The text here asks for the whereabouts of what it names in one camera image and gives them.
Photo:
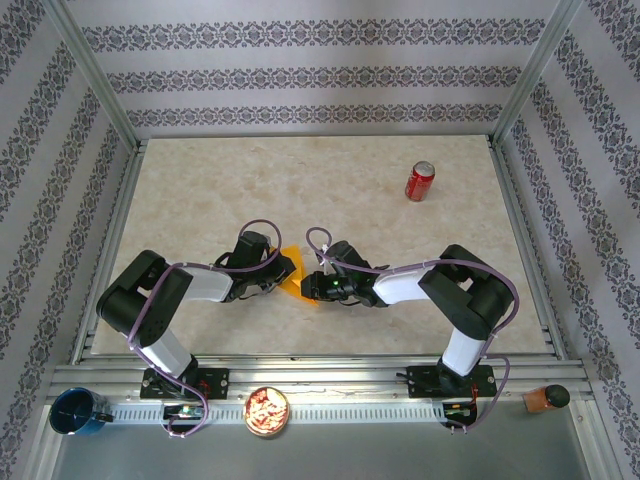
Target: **coca-cola can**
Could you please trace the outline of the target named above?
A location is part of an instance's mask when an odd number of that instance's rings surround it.
[[[421,202],[427,196],[434,178],[436,178],[436,168],[427,161],[418,162],[411,169],[404,193],[409,200]]]

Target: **beige tabletop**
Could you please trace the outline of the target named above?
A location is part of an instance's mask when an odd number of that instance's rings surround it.
[[[413,203],[404,186],[419,160],[435,165],[436,179],[427,200]],[[301,247],[307,272],[320,269],[304,239],[314,225],[372,265],[436,258],[458,243],[511,278],[522,298],[492,351],[547,351],[482,136],[151,140],[112,278],[143,249],[212,262],[254,218],[274,221],[285,246]],[[452,330],[429,301],[314,307],[280,289],[229,304],[183,302],[170,328],[199,354],[439,354]],[[101,321],[92,353],[128,351]]]

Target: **blue cup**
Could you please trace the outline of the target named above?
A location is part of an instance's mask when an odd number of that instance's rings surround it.
[[[49,424],[63,435],[91,435],[113,422],[106,398],[86,388],[71,388],[51,406]]]

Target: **patterned wallpaper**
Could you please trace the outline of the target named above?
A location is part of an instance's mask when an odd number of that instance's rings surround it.
[[[583,4],[503,149],[624,478],[640,478],[638,35],[631,2]]]
[[[69,361],[128,158],[42,6],[0,0],[0,479]]]
[[[141,138],[489,133],[556,0],[71,0]]]

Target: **purple cable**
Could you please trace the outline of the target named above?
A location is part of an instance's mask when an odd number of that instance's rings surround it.
[[[142,325],[142,321],[144,320],[144,317],[147,315],[147,312],[149,311],[149,308],[151,308],[151,304],[153,303],[154,298],[158,294],[158,291],[160,290],[160,287],[162,286],[162,284],[164,283],[166,278],[169,276],[169,274],[174,269],[176,269],[176,268],[201,268],[203,270],[211,270],[211,271],[214,271],[214,272],[249,273],[249,272],[255,272],[256,270],[260,270],[261,268],[263,268],[263,267],[269,265],[271,262],[273,262],[276,259],[276,257],[278,256],[278,254],[280,253],[280,249],[282,248],[282,234],[280,233],[280,229],[277,227],[277,225],[275,223],[273,223],[270,220],[266,220],[264,218],[259,218],[259,219],[256,219],[256,220],[252,220],[249,223],[246,223],[240,229],[240,233],[238,234],[238,237],[242,236],[242,234],[245,232],[245,230],[249,226],[251,226],[253,224],[256,224],[256,223],[266,223],[267,225],[270,225],[275,230],[276,235],[278,237],[278,246],[271,253],[271,255],[265,259],[264,262],[261,262],[261,263],[259,263],[258,265],[254,266],[254,267],[246,267],[246,268],[224,268],[224,267],[216,267],[214,265],[205,265],[205,264],[202,264],[202,263],[191,263],[191,262],[174,263],[174,264],[170,265],[169,268],[167,268],[162,273],[162,275],[160,275],[160,278],[158,279],[158,281],[154,285],[153,289],[151,290],[151,293],[149,293],[149,297],[144,302],[144,305],[142,306],[142,310],[140,310],[140,313],[138,314],[138,318],[136,318],[136,321],[134,322],[133,327],[131,327],[131,331],[129,332],[129,335],[127,336],[127,343],[129,344],[129,348],[131,350],[133,350],[134,352],[136,352],[136,354],[138,354],[138,356],[142,360],[144,360],[151,368],[153,368],[153,370],[156,373],[158,373],[159,375],[161,375],[162,377],[164,377],[165,379],[167,379],[171,383],[175,383],[176,385],[180,385],[182,388],[184,388],[186,390],[189,390],[190,392],[195,394],[200,399],[200,401],[202,402],[202,406],[204,408],[204,413],[202,415],[202,418],[200,419],[200,422],[198,424],[196,424],[190,430],[188,430],[188,431],[186,431],[184,433],[180,433],[180,434],[175,433],[173,430],[171,430],[172,422],[169,422],[169,424],[167,425],[166,430],[169,432],[169,435],[171,435],[172,437],[173,436],[179,436],[181,438],[185,438],[185,437],[188,437],[189,435],[193,435],[198,430],[200,430],[204,426],[204,424],[207,422],[207,418],[209,417],[209,402],[207,401],[206,397],[202,394],[202,392],[200,392],[200,390],[198,390],[197,388],[192,387],[191,385],[188,385],[188,384],[178,380],[173,375],[170,375],[170,374],[164,372],[161,368],[159,368],[156,365],[154,365],[153,362],[144,353],[142,353],[142,349],[140,348],[140,346],[135,343],[136,333],[138,333],[138,330],[140,329],[140,325]]]
[[[493,407],[498,401],[498,397],[500,397],[500,394],[502,393],[502,390],[504,389],[504,386],[506,385],[507,380],[509,379],[509,372],[511,371],[511,364],[509,363],[509,359],[506,356],[497,355],[497,354],[487,355],[487,350],[489,350],[489,347],[491,346],[491,342],[493,342],[493,339],[496,337],[496,334],[511,323],[511,321],[515,318],[516,314],[518,313],[518,309],[520,308],[520,296],[518,295],[518,290],[516,289],[516,286],[513,284],[513,282],[509,280],[506,276],[504,276],[502,273],[489,267],[488,265],[484,265],[482,263],[470,262],[467,260],[438,258],[435,260],[429,260],[422,263],[414,263],[412,265],[405,265],[403,267],[392,268],[390,270],[380,270],[376,268],[365,268],[365,267],[358,267],[356,265],[349,265],[348,263],[339,262],[337,260],[332,259],[326,253],[324,253],[322,250],[316,247],[311,241],[312,232],[324,233],[328,239],[327,246],[331,246],[331,241],[332,241],[331,233],[329,233],[327,229],[322,227],[311,227],[309,230],[307,230],[307,234],[306,234],[307,243],[309,244],[309,247],[311,247],[311,250],[313,250],[313,252],[323,260],[328,261],[334,265],[338,265],[339,267],[347,268],[349,270],[355,270],[355,271],[364,272],[364,273],[373,273],[376,275],[380,275],[381,277],[384,277],[388,275],[393,275],[395,273],[404,273],[404,272],[412,272],[415,270],[422,270],[423,268],[433,267],[435,265],[460,265],[463,267],[475,268],[477,270],[482,270],[483,272],[487,272],[495,276],[498,280],[500,280],[502,283],[504,283],[507,286],[507,288],[511,292],[511,295],[513,296],[513,308],[509,312],[509,315],[507,316],[507,318],[501,324],[494,327],[494,329],[492,330],[489,336],[489,339],[486,341],[484,347],[482,348],[479,354],[479,358],[483,358],[483,357],[487,359],[500,358],[504,360],[505,372],[504,372],[504,377],[502,378],[502,382],[500,382],[500,386],[498,387],[496,394],[491,400],[491,403],[487,406],[487,408],[484,409],[480,417],[472,425],[467,427],[466,425],[463,425],[460,422],[450,421],[451,423],[457,423],[458,425],[460,425],[461,430],[458,430],[458,431],[463,431],[464,433],[467,433],[467,431],[472,430],[476,428],[478,425],[480,425],[487,418],[489,413],[491,413],[491,410],[493,410]]]

